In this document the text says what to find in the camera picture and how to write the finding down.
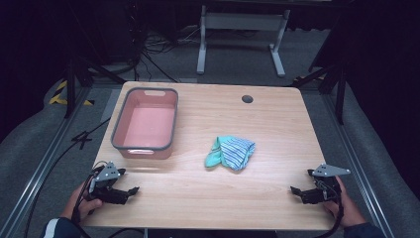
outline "striped cloth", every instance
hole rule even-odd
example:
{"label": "striped cloth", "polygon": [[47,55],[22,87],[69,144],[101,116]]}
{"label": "striped cloth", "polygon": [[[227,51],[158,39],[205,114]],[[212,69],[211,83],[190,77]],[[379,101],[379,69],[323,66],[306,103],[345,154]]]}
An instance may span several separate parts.
{"label": "striped cloth", "polygon": [[217,137],[205,166],[214,167],[220,163],[234,171],[242,170],[247,166],[249,157],[253,154],[256,143],[233,136]]}

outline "wooden table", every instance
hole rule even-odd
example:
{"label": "wooden table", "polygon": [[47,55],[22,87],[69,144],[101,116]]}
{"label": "wooden table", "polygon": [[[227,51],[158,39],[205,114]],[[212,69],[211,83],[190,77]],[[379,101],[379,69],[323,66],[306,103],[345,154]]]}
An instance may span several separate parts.
{"label": "wooden table", "polygon": [[[125,159],[111,145],[130,88],[170,87],[179,94],[173,152],[166,160]],[[244,103],[243,95],[253,97]],[[206,169],[217,136],[256,142],[248,166]],[[321,204],[302,204],[290,186],[314,188],[308,169],[324,162],[299,90],[216,84],[124,84],[96,162],[127,172],[114,185],[140,190],[125,205],[105,204],[83,225],[106,227],[328,230]]]}

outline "plastic bin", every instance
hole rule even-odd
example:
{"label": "plastic bin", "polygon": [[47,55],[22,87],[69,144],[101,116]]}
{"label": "plastic bin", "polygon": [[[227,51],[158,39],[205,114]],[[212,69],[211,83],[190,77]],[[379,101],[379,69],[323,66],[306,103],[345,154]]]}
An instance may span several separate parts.
{"label": "plastic bin", "polygon": [[167,159],[172,153],[178,93],[136,87],[127,92],[111,143],[124,158]]}

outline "black dot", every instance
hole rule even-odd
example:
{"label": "black dot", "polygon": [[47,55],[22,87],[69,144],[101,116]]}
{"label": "black dot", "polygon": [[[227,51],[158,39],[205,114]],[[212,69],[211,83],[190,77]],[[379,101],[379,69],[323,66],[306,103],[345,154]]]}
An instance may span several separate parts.
{"label": "black dot", "polygon": [[245,102],[245,103],[252,103],[254,101],[254,99],[249,95],[244,95],[242,97],[242,101]]}

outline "human hand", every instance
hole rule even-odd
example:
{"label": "human hand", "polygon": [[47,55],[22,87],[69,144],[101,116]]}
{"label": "human hand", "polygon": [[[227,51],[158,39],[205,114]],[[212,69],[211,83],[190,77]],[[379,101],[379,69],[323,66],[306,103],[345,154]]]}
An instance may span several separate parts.
{"label": "human hand", "polygon": [[[356,204],[352,201],[352,199],[347,194],[346,188],[341,181],[339,177],[336,177],[337,182],[340,185],[341,188],[341,198],[342,198],[342,204],[344,207],[344,216],[341,221],[341,225],[346,228],[349,226],[359,225],[366,223],[367,221],[362,216],[361,212],[359,211]],[[324,208],[332,212],[334,217],[337,218],[338,212],[339,212],[339,205],[335,203],[334,201],[325,201],[324,202]]]}
{"label": "human hand", "polygon": [[[61,213],[60,217],[65,217],[71,220],[71,215],[73,213],[74,205],[76,204],[76,201],[82,189],[83,189],[83,183],[71,194],[71,197],[68,200],[67,204],[65,205],[64,211]],[[80,213],[80,220],[83,220],[83,218],[87,216],[90,210],[93,210],[102,206],[102,201],[100,199],[94,199],[94,200],[88,201],[84,199],[84,197],[86,196],[87,196],[87,190],[83,192],[83,195],[80,198],[81,202],[78,207],[79,213]]]}

